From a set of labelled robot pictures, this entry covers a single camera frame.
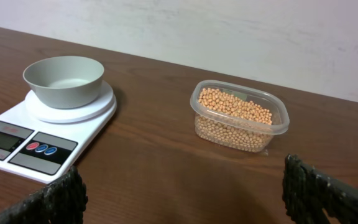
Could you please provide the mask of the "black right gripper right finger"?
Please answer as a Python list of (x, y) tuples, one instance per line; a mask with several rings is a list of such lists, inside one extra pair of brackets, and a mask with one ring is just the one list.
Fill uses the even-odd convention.
[(295, 223), (358, 223), (358, 190), (313, 166), (296, 155), (287, 155), (283, 171), (286, 214)]

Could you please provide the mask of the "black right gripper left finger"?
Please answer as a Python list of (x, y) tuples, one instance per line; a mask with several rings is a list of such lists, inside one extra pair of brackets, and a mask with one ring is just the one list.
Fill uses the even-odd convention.
[(82, 224), (88, 196), (75, 166), (44, 188), (0, 212), (0, 224)]

